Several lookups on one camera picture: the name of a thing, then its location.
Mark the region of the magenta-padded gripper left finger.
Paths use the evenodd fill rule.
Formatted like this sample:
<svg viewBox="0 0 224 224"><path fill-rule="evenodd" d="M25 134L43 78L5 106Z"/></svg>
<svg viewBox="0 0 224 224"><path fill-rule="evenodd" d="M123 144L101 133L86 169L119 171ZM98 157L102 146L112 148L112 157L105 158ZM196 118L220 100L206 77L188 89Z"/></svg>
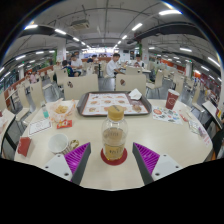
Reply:
<svg viewBox="0 0 224 224"><path fill-rule="evenodd" d="M73 149L66 155L57 154L43 167L56 176L79 185L81 183L86 164L91 154L91 144L86 143Z"/></svg>

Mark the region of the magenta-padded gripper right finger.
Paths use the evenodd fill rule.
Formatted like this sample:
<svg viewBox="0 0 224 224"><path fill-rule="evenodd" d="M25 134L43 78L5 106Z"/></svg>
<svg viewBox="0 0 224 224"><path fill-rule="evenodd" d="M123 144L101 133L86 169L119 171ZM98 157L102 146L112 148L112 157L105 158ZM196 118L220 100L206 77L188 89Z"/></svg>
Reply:
<svg viewBox="0 0 224 224"><path fill-rule="evenodd" d="M133 144L132 152L145 185L182 169L168 154L158 154L138 143Z"/></svg>

